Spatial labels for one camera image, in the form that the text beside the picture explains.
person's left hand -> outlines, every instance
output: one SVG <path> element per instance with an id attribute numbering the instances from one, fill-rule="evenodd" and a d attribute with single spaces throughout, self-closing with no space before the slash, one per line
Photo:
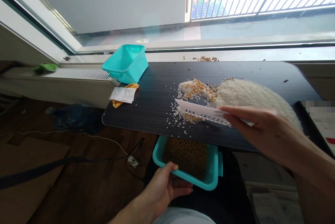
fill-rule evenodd
<path id="1" fill-rule="evenodd" d="M 167 163 L 164 168 L 159 168 L 139 195 L 141 202 L 152 210 L 153 220 L 163 214 L 173 199 L 193 191 L 193 184 L 170 174 L 172 170 L 178 170 L 178 165 L 172 162 Z"/>

yellow cloth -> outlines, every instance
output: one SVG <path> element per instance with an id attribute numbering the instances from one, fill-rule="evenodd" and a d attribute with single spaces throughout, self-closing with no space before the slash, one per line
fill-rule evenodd
<path id="1" fill-rule="evenodd" d="M 137 89 L 139 87 L 138 84 L 128 84 L 126 87 L 123 87 L 123 88 L 135 88 Z M 113 107 L 114 108 L 117 108 L 119 107 L 121 104 L 123 104 L 123 102 L 120 102 L 120 101 L 116 101 L 116 100 L 112 100 L 113 102 Z"/>

pile of rice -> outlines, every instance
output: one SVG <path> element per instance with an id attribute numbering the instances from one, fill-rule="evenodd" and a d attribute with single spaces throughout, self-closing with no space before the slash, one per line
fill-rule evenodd
<path id="1" fill-rule="evenodd" d="M 179 84 L 178 98 L 183 100 L 196 99 L 196 101 L 205 98 L 204 102 L 211 108 L 229 105 L 276 109 L 297 128 L 302 129 L 295 112 L 280 95 L 263 85 L 251 81 L 228 78 L 218 85 L 212 86 L 209 83 L 205 85 L 197 79 L 188 80 Z M 183 120 L 182 124 L 185 124 L 185 121 L 195 124 L 203 120 L 202 118 L 185 114 L 176 103 L 172 104 L 172 110 L 176 123 L 178 120 Z"/>

white plastic comb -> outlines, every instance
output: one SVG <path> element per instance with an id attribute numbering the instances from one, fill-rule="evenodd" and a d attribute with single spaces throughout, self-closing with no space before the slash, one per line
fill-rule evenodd
<path id="1" fill-rule="evenodd" d="M 185 113 L 194 115 L 196 117 L 201 117 L 205 120 L 209 120 L 222 125 L 230 125 L 230 123 L 223 117 L 223 114 L 229 114 L 228 112 L 190 102 L 185 102 L 179 99 L 175 99 L 175 101 L 179 104 L 180 108 Z M 245 123 L 251 123 L 249 120 L 242 118 L 240 119 Z"/>

hand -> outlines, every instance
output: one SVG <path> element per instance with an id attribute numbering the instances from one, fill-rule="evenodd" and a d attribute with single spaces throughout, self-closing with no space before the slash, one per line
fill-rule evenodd
<path id="1" fill-rule="evenodd" d="M 193 191 L 193 184 L 170 174 L 172 170 L 177 169 L 178 165 L 172 162 L 167 163 L 164 168 L 159 168 L 139 195 L 141 202 L 152 211 L 152 221 L 163 214 L 173 199 Z"/>
<path id="2" fill-rule="evenodd" d="M 299 146 L 311 143 L 286 117 L 275 110 L 239 106 L 222 106 L 218 109 L 230 113 L 224 114 L 224 118 L 249 143 L 281 165 L 287 166 L 288 162 L 292 162 L 292 156 L 299 151 Z M 249 126 L 239 117 L 254 125 Z"/>

